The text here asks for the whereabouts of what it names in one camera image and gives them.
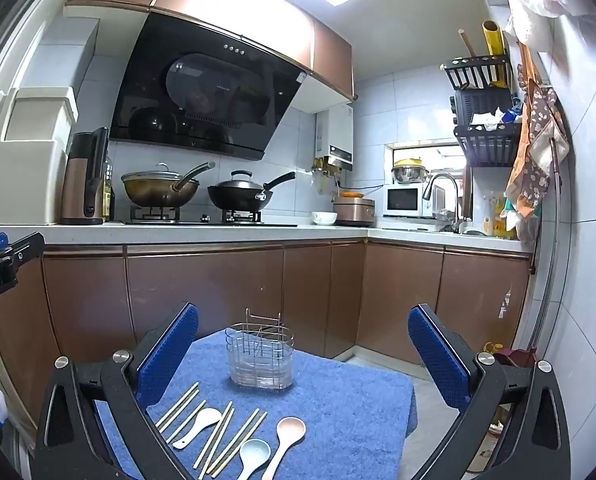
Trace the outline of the white ceramic spoon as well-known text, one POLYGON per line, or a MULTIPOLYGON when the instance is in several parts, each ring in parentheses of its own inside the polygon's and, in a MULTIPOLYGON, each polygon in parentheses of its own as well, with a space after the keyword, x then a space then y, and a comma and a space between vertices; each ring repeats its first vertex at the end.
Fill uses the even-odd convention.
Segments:
POLYGON ((173 448, 183 450, 186 446, 200 434, 201 431, 216 425, 222 418, 222 413, 216 408, 202 408, 196 416, 194 425, 183 438, 173 443, 173 448))

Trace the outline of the bamboo chopstick seven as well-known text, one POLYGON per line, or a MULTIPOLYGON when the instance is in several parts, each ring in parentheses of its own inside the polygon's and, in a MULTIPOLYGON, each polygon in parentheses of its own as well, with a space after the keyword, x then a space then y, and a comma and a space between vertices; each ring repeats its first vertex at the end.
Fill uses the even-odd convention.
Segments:
POLYGON ((224 458, 224 460, 222 460, 219 463, 219 466, 217 466, 217 469, 215 469, 213 471, 213 474, 209 474, 209 476, 212 479, 216 479, 217 476, 226 468, 226 466, 229 464, 229 462, 239 452, 240 448, 243 446, 243 443, 245 443, 247 440, 249 440, 255 434, 255 431, 257 431, 258 428, 262 425, 262 422, 265 421, 266 416, 267 416, 266 412, 262 412, 261 414, 258 414, 257 416, 255 416, 255 420, 248 427, 248 429, 245 431, 245 433, 239 439, 239 441, 232 447, 231 452, 229 452, 226 455, 226 457, 224 458))

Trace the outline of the white water heater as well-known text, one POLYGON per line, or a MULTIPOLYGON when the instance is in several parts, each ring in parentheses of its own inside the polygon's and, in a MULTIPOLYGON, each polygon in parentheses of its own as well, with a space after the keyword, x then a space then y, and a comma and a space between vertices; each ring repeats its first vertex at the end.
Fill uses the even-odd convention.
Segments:
POLYGON ((315 157, 329 166, 353 169, 353 108, 347 104, 316 114, 315 157))

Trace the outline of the pink ceramic spoon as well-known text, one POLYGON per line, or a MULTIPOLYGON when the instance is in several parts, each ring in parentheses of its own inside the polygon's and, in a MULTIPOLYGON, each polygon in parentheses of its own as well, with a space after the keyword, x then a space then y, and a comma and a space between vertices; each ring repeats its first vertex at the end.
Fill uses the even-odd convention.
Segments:
POLYGON ((276 426, 278 448, 269 466, 266 467, 262 480, 273 480, 276 471, 284 458, 285 454, 292 447, 301 441, 307 433, 307 427, 302 419, 298 417, 285 417, 281 419, 276 426))

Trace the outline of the bamboo chopstick one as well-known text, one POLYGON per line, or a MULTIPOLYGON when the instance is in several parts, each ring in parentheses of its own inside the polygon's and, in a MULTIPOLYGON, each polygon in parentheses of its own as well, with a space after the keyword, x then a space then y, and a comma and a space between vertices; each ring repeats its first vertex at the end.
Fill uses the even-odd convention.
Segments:
POLYGON ((161 418, 156 422, 156 427, 163 431, 165 428, 168 427, 168 424, 171 420, 176 419, 179 416, 181 411, 184 411, 188 402, 193 400, 194 395, 196 394, 199 387, 199 382, 194 382, 177 400, 171 408, 166 411, 161 418))

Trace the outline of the brown lower cabinets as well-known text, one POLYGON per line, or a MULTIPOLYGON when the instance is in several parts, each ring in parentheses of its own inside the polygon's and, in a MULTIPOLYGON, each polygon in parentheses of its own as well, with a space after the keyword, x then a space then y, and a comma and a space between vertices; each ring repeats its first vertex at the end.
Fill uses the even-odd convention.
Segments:
POLYGON ((201 335, 250 312, 281 318, 317 356, 362 347, 413 363, 415 304, 474 349, 509 347, 529 273, 525 255, 384 240, 54 246, 0 296, 0 358, 30 419, 58 356, 95 362, 133 348, 184 302, 201 335))

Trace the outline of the chrome kitchen faucet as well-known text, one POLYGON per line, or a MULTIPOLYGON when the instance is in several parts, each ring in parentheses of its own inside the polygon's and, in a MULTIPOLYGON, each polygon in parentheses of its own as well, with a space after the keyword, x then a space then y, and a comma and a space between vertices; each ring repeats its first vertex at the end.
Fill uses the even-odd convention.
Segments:
POLYGON ((448 227, 455 234, 460 234, 462 230, 463 218, 460 213, 460 190, 458 189, 458 181, 448 172, 436 172, 432 174, 428 180, 421 199, 428 202, 432 206, 431 218, 435 221, 447 221, 448 227), (453 185, 454 202, 453 208, 447 207, 447 191, 442 185, 438 186, 438 180, 448 180, 453 185), (435 190, 439 188, 443 200, 435 199, 435 190))

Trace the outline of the cooking oil bottle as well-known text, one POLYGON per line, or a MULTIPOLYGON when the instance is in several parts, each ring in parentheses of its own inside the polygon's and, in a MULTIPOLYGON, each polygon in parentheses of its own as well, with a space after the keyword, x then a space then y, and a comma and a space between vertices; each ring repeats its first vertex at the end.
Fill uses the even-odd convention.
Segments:
POLYGON ((104 196, 102 196, 102 218, 104 222, 113 220, 115 195, 112 188, 112 160, 106 156, 104 160, 104 196))

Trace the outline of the bronze wok with glass lid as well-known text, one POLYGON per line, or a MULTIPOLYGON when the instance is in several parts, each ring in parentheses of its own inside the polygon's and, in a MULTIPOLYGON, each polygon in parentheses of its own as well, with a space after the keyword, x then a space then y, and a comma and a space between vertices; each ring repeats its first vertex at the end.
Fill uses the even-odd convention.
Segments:
POLYGON ((145 208, 179 208, 187 204, 199 188, 197 177, 215 167, 215 162, 204 162, 179 174, 164 162, 162 169, 123 174, 121 181, 130 201, 145 208))

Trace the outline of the bamboo chopstick two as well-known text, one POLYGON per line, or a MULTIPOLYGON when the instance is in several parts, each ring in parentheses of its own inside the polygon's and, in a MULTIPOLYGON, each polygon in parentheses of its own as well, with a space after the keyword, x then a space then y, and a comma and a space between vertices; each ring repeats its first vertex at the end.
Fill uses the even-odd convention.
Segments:
POLYGON ((189 391, 183 399, 179 400, 170 411, 168 411, 168 418, 162 422, 162 425, 159 427, 159 431, 161 434, 164 433, 174 422, 174 420, 179 417, 183 411, 186 410, 187 406, 191 404, 195 400, 195 397, 198 396, 199 389, 194 388, 193 391, 189 391))

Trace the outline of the white countertop appliance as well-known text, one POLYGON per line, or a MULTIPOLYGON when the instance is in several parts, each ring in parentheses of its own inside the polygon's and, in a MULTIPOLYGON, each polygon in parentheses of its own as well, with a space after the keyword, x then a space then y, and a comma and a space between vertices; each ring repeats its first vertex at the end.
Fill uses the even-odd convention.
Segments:
POLYGON ((71 87, 0 94, 0 224, 58 222, 66 144, 77 118, 71 87))

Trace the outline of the light blue ceramic spoon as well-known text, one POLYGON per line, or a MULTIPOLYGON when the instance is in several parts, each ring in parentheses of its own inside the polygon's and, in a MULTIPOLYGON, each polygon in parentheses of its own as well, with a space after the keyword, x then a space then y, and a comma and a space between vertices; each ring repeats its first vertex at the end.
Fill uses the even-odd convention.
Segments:
POLYGON ((238 480, 248 480, 255 471, 269 461, 271 448, 263 440, 250 439, 243 443, 243 446, 239 450, 239 456, 243 464, 243 469, 240 471, 238 480))

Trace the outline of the bamboo chopstick five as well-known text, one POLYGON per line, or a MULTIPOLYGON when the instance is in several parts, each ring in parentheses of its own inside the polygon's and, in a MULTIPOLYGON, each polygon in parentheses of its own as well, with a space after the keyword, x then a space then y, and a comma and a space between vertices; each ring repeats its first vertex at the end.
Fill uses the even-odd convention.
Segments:
POLYGON ((224 437, 224 434, 226 432, 226 429, 227 429, 229 423, 231 422, 234 412, 235 412, 235 408, 233 408, 232 405, 229 405, 228 410, 226 411, 226 414, 223 416, 221 422, 219 423, 219 428, 217 428, 217 434, 212 438, 212 441, 211 441, 210 447, 209 447, 209 451, 206 456, 206 461, 202 465, 202 469, 201 469, 201 472, 198 477, 199 480, 202 480, 203 478, 206 477, 206 474, 208 473, 209 467, 212 463, 214 454, 215 454, 215 452, 217 452, 217 448, 220 446, 220 443, 224 437))

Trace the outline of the wooden rolling pin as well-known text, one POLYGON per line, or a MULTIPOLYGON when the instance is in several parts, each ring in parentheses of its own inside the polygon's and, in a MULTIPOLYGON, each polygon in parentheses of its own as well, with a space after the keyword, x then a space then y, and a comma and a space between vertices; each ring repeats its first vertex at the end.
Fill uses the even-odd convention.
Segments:
POLYGON ((472 43, 470 42, 464 29, 462 29, 462 28, 458 29, 458 36, 460 36, 461 40, 463 41, 463 44, 464 44, 467 52, 469 53, 469 56, 471 58, 474 58, 475 56, 477 56, 476 50, 473 47, 472 43))

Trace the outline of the steel bowls on microwave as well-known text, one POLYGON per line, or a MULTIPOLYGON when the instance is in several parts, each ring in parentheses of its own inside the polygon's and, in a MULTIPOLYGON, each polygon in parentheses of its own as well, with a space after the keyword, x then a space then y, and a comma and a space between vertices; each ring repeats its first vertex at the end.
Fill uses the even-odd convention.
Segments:
POLYGON ((391 174, 394 183, 420 183, 426 180, 428 170, 419 158, 405 158, 394 163, 391 174))

